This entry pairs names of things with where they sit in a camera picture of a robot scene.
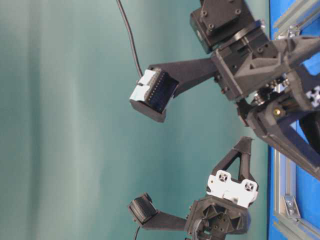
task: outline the teal background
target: teal background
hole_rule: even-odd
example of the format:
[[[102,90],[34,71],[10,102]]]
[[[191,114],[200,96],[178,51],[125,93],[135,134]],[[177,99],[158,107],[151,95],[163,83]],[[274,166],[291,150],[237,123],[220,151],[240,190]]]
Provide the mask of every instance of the teal background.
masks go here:
[[[248,4],[269,23],[269,1]],[[199,1],[123,6],[143,69],[206,57],[189,26]],[[1,240],[131,239],[134,197],[148,192],[184,217],[215,164],[254,137],[212,80],[172,101],[160,124],[131,108],[137,78],[115,0],[0,1]],[[252,147],[251,228],[227,240],[267,238],[268,147],[256,137]],[[141,230],[138,239],[184,237]]]

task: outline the screw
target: screw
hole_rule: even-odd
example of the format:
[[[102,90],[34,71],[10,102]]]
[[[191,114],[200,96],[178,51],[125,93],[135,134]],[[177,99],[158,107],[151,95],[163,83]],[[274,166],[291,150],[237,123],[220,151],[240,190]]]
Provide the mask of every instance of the screw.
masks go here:
[[[229,88],[228,87],[225,87],[221,90],[221,93],[222,94],[225,94],[227,91],[229,91]]]
[[[206,17],[208,15],[207,11],[202,11],[201,12],[202,17]]]
[[[280,110],[279,108],[275,108],[275,109],[273,110],[273,114],[274,114],[275,116],[280,116],[280,115],[281,115],[281,110]]]

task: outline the bolt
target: bolt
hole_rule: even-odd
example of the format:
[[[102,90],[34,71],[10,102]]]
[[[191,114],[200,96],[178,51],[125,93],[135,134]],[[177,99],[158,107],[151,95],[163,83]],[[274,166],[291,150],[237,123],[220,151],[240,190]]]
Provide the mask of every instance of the bolt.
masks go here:
[[[202,12],[201,12],[201,16],[202,16],[202,17],[206,17],[207,15],[208,15],[207,11],[202,11]]]
[[[222,94],[225,94],[227,91],[229,91],[229,88],[228,88],[228,87],[224,87],[224,88],[221,90],[221,93],[222,93]]]
[[[216,77],[214,78],[214,81],[215,81],[216,83],[218,83],[218,82],[220,81],[220,79],[221,79],[221,76],[218,75],[218,76],[216,76]]]
[[[273,110],[273,114],[274,114],[275,116],[280,116],[280,115],[281,115],[281,110],[280,110],[279,108],[275,108],[275,109]]]

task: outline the metal frame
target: metal frame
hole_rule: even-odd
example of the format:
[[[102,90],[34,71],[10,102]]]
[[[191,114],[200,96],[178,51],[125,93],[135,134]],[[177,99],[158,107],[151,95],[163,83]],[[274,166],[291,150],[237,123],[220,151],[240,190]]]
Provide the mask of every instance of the metal frame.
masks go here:
[[[320,16],[319,0],[296,0],[273,25],[276,38],[294,37]]]
[[[320,16],[320,0],[296,0],[274,24],[276,39],[295,37]],[[292,125],[297,130],[297,123]],[[284,196],[297,195],[297,166],[274,149],[274,226],[290,240],[320,240],[320,229],[300,217],[292,217],[286,209]]]
[[[297,123],[292,127],[297,130]],[[273,160],[274,215],[278,219],[274,226],[290,240],[320,240],[320,229],[303,218],[289,216],[286,209],[284,196],[297,196],[297,165],[276,149]]]

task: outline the wire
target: wire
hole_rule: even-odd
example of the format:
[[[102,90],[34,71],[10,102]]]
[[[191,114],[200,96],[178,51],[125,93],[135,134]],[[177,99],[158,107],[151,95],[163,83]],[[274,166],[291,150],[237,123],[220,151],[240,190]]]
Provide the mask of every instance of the wire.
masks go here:
[[[121,12],[121,15],[122,15],[125,27],[126,27],[126,30],[128,31],[129,40],[130,40],[130,46],[131,46],[132,55],[133,55],[133,59],[134,59],[136,70],[138,71],[138,74],[139,74],[140,78],[142,78],[143,74],[142,74],[142,71],[141,71],[141,68],[140,68],[140,64],[139,64],[139,60],[138,60],[138,56],[137,56],[134,36],[132,34],[131,27],[129,25],[129,21],[127,19],[127,15],[125,13],[124,7],[121,4],[121,1],[120,0],[116,0],[116,3],[118,4],[119,10]]]
[[[139,229],[140,229],[140,226],[138,226],[138,227],[136,228],[135,234],[134,234],[134,236],[133,236],[133,240],[137,240],[137,236],[138,236]]]

